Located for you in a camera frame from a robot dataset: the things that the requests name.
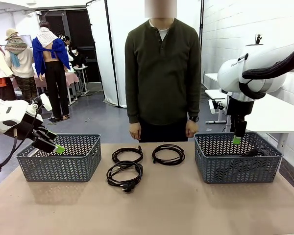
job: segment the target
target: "concrete floor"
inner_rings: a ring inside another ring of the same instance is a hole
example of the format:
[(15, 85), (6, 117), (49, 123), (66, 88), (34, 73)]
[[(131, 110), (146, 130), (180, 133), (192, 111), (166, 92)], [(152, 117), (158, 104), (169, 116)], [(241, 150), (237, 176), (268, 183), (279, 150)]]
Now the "concrete floor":
[[(128, 132), (128, 118), (126, 109), (113, 107), (103, 102), (103, 93), (97, 93), (91, 96), (81, 97), (70, 107), (71, 119), (56, 124), (49, 121), (45, 126), (55, 133), (85, 133), (101, 134), (102, 143), (130, 143), (135, 142)], [(224, 124), (206, 125), (207, 120), (217, 120), (218, 115), (211, 115), (208, 106), (208, 97), (202, 94), (200, 101), (199, 131), (203, 132), (221, 132)], [(2, 162), (10, 153), (13, 145), (13, 139), (0, 135), (0, 162)], [(0, 172), (0, 182), (4, 180), (19, 163), (16, 158), (4, 166)]]

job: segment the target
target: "wristwatch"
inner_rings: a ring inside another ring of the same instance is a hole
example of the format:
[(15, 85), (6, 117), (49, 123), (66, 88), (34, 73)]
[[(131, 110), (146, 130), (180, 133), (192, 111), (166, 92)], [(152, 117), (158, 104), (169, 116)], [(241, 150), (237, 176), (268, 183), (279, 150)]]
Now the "wristwatch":
[(199, 117), (195, 116), (195, 117), (190, 117), (190, 120), (193, 122), (198, 122), (199, 121)]

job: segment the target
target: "man in green shirt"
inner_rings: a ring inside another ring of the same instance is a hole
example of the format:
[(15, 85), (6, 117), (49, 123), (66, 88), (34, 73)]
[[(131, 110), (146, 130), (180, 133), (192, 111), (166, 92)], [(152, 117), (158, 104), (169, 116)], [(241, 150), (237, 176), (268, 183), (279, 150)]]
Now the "man in green shirt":
[(198, 129), (199, 38), (170, 17), (176, 0), (145, 1), (153, 18), (131, 31), (125, 44), (129, 131), (140, 142), (187, 141)]

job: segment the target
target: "robotic arm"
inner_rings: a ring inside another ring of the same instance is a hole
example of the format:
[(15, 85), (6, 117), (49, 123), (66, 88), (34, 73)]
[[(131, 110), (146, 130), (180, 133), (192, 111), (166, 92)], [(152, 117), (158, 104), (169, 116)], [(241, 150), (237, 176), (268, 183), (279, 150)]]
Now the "robotic arm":
[(246, 131), (245, 116), (254, 101), (282, 87), (286, 73), (294, 71), (294, 43), (275, 47), (248, 45), (238, 59), (225, 62), (218, 72), (221, 92), (228, 95), (214, 106), (231, 116), (234, 143), (240, 144)]
[(31, 104), (24, 100), (3, 101), (0, 99), (0, 134), (22, 141), (31, 139), (34, 147), (47, 153), (52, 151), (63, 153), (64, 148), (53, 142), (57, 135), (42, 125), (43, 119), (37, 114), (43, 105), (48, 111), (51, 110), (49, 99), (45, 94), (34, 99)]

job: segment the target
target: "gray plastic basket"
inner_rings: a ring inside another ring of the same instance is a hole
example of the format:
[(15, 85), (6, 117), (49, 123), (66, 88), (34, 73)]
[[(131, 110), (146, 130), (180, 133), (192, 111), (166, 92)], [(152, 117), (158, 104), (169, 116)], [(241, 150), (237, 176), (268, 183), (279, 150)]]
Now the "gray plastic basket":
[[(208, 184), (273, 182), (282, 153), (255, 132), (246, 132), (241, 144), (233, 133), (195, 135), (195, 161)], [(241, 157), (253, 148), (266, 156)]]
[(101, 160), (100, 135), (58, 134), (62, 154), (46, 153), (29, 145), (16, 155), (27, 181), (87, 182)]

